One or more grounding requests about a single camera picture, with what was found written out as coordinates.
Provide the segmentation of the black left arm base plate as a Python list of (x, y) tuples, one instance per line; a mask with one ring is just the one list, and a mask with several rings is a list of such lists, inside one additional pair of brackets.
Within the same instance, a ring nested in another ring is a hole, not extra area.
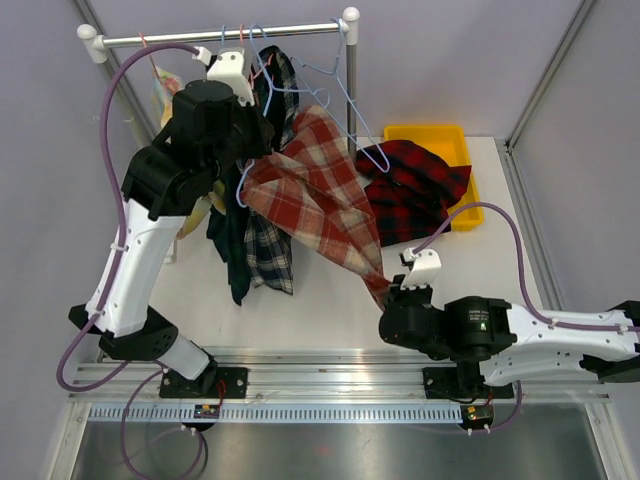
[(163, 399), (244, 399), (248, 376), (247, 368), (221, 365), (207, 368), (194, 380), (169, 370), (162, 375), (159, 396)]

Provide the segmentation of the blue hanger of green skirt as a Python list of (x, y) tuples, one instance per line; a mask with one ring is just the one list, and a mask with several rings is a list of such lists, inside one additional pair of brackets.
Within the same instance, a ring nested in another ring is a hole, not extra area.
[(220, 50), (227, 51), (230, 47), (230, 43), (227, 40), (227, 27), (222, 25), (220, 30)]

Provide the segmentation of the rust beige plaid skirt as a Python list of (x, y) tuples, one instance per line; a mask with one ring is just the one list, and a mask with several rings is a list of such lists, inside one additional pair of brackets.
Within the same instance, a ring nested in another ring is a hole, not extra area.
[(251, 168), (241, 200), (295, 240), (359, 276), (382, 308), (390, 282), (376, 221), (338, 125), (314, 105), (297, 115), (293, 132), (282, 152)]

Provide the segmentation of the red navy plaid skirt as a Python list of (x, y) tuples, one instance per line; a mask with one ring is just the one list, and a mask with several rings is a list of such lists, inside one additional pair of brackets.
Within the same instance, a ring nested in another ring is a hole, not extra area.
[(410, 140), (366, 147), (355, 167), (369, 181), (365, 193), (383, 247), (432, 235), (467, 192), (472, 171)]

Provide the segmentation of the navy white plaid skirt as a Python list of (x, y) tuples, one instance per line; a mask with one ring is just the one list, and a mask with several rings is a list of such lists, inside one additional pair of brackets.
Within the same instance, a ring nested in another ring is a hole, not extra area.
[[(263, 58), (273, 54), (265, 73), (254, 83), (259, 105), (267, 109), (265, 117), (274, 127), (272, 148), (282, 151), (293, 139), (293, 123), (299, 109), (295, 69), (290, 58), (276, 45), (259, 52)], [(291, 295), (294, 293), (291, 237), (272, 222), (249, 212), (245, 234), (246, 259), (255, 286), (265, 285)]]

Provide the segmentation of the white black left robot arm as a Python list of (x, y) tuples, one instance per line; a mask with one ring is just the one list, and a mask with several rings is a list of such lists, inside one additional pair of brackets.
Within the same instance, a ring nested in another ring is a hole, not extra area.
[(121, 191), (117, 230), (99, 285), (68, 318), (97, 334), (112, 359), (156, 361), (195, 397), (213, 392), (218, 364), (150, 304), (156, 279), (178, 231), (198, 200), (241, 159), (270, 152), (271, 125), (246, 80), (196, 80), (172, 100), (172, 116), (131, 159)]

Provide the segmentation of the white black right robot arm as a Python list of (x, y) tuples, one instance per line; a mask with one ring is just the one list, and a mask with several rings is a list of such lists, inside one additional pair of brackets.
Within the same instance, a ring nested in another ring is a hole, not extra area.
[(603, 383), (639, 380), (639, 304), (605, 312), (531, 313), (503, 299), (467, 296), (437, 308), (430, 286), (395, 276), (379, 321), (381, 339), (434, 361), (425, 395), (471, 403), (508, 399), (518, 381), (588, 372)]

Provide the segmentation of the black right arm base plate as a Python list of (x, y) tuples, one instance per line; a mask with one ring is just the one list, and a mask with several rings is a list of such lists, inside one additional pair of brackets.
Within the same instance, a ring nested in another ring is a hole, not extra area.
[(513, 399), (513, 384), (488, 386), (475, 370), (459, 366), (425, 367), (422, 369), (423, 388), (427, 399), (451, 400), (469, 404), (476, 400)]

